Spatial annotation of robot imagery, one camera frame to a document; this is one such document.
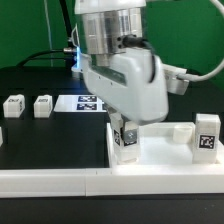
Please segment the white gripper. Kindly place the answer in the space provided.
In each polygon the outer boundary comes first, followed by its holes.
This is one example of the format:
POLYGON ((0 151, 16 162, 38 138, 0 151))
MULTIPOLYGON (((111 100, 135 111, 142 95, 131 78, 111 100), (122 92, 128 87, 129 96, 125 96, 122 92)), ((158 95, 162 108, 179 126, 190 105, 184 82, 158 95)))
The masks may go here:
POLYGON ((119 112, 109 115, 114 143, 118 147, 123 141, 125 146, 133 145, 138 142, 138 125, 163 121, 168 114, 163 65, 158 56, 141 48, 127 48, 109 61, 108 71, 98 73, 91 57, 82 54, 84 82, 90 93, 119 112), (131 120, 124 127, 120 113, 131 120))

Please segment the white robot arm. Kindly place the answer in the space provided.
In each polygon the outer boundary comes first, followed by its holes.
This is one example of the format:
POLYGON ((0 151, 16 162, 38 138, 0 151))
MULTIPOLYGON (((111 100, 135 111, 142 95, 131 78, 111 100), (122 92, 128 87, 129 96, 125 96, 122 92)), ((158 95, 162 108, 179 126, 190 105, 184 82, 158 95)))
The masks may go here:
POLYGON ((138 128, 168 114, 160 58, 144 38, 147 0, 76 0, 80 66, 89 92, 108 105, 117 144, 138 142, 138 128))

